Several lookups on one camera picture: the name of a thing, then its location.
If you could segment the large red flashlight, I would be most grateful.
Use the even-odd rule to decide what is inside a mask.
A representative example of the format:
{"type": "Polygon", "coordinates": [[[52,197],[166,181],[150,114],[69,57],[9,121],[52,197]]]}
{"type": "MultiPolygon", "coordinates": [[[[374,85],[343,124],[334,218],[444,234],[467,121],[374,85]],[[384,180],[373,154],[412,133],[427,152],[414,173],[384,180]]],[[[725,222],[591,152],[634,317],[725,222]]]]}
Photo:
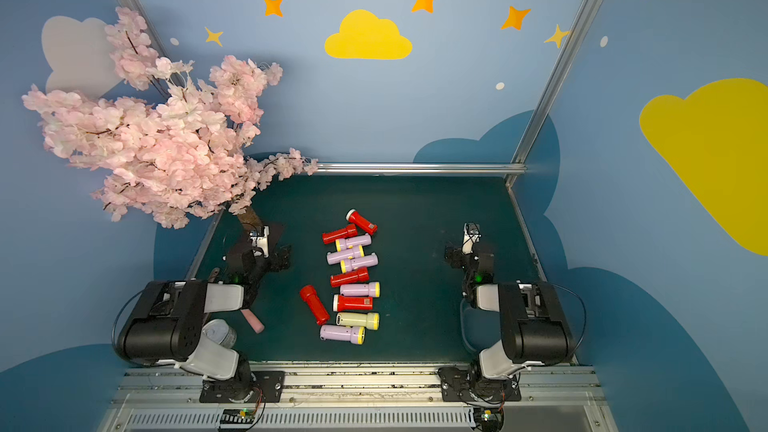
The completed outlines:
{"type": "Polygon", "coordinates": [[[330,319],[330,314],[320,300],[316,289],[312,285],[306,285],[301,288],[299,294],[313,314],[316,324],[325,325],[330,319]]]}

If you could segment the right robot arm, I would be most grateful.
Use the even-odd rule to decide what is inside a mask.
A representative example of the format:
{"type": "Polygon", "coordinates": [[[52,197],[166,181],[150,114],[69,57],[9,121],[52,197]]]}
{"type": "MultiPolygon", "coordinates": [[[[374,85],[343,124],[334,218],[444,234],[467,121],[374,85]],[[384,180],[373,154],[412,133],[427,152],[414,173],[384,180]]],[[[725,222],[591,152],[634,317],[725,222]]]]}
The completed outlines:
{"type": "Polygon", "coordinates": [[[459,319],[473,355],[465,367],[438,370],[445,402],[518,401],[523,371],[571,360],[577,346],[553,284],[498,283],[493,251],[480,243],[447,246],[444,258],[464,273],[459,319]]]}

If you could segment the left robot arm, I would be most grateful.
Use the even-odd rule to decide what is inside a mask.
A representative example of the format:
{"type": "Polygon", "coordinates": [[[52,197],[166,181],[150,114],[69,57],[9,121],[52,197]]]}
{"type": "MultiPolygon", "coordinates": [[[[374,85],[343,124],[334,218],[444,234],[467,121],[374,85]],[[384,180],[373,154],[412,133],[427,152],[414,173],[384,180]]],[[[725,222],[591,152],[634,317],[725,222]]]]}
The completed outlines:
{"type": "Polygon", "coordinates": [[[201,403],[266,404],[280,401],[285,374],[254,372],[247,356],[226,339],[204,332],[212,313],[238,311],[255,333],[264,331],[251,310],[264,277],[291,265],[291,247],[281,246],[263,226],[244,233],[225,256],[227,282],[152,281],[128,300],[133,306],[112,347],[124,361],[142,367],[172,365],[202,378],[201,403]]]}

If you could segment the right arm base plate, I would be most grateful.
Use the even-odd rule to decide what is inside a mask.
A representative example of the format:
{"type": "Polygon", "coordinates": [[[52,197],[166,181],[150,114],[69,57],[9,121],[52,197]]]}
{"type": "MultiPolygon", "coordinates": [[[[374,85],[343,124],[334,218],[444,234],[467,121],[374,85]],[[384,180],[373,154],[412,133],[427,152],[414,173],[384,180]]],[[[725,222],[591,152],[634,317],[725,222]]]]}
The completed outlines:
{"type": "Polygon", "coordinates": [[[485,378],[477,364],[468,368],[455,366],[437,370],[444,402],[464,402],[499,407],[507,402],[521,400],[519,380],[516,376],[503,379],[485,378]]]}

